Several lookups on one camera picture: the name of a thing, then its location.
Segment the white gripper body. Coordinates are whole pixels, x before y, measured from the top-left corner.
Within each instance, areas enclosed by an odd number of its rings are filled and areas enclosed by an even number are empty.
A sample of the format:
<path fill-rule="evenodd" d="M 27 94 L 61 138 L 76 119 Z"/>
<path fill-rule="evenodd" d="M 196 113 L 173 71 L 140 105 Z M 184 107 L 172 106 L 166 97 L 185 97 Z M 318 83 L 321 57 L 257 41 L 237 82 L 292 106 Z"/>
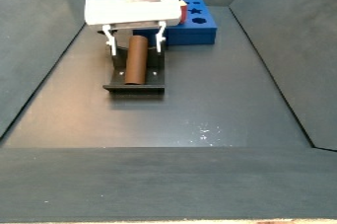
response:
<path fill-rule="evenodd" d="M 176 26 L 181 18 L 180 0 L 85 0 L 84 20 L 88 26 L 129 25 L 157 22 Z"/>

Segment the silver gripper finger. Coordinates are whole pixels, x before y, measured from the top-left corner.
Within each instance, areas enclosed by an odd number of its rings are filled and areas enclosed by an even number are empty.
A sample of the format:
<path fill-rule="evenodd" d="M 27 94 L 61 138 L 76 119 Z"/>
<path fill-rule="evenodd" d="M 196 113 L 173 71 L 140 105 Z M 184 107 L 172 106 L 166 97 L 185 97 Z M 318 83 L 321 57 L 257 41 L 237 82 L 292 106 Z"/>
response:
<path fill-rule="evenodd" d="M 162 42 L 166 41 L 166 38 L 164 36 L 166 26 L 168 26 L 166 21 L 158 21 L 158 32 L 156 33 L 157 53 L 162 52 Z"/>
<path fill-rule="evenodd" d="M 102 26 L 102 33 L 105 34 L 108 40 L 106 44 L 110 46 L 110 54 L 116 55 L 117 54 L 117 43 L 116 43 L 116 38 L 114 38 L 114 31 L 112 30 L 109 25 Z"/>

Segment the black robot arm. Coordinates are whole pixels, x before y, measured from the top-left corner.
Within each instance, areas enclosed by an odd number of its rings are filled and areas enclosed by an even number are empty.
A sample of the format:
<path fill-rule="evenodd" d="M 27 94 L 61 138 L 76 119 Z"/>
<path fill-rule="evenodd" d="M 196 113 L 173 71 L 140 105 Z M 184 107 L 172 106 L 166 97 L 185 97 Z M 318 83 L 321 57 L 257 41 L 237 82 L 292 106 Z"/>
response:
<path fill-rule="evenodd" d="M 161 51 L 164 30 L 180 20 L 180 0 L 85 0 L 84 21 L 89 26 L 101 27 L 112 55 L 117 54 L 114 31 L 158 28 L 157 51 Z"/>

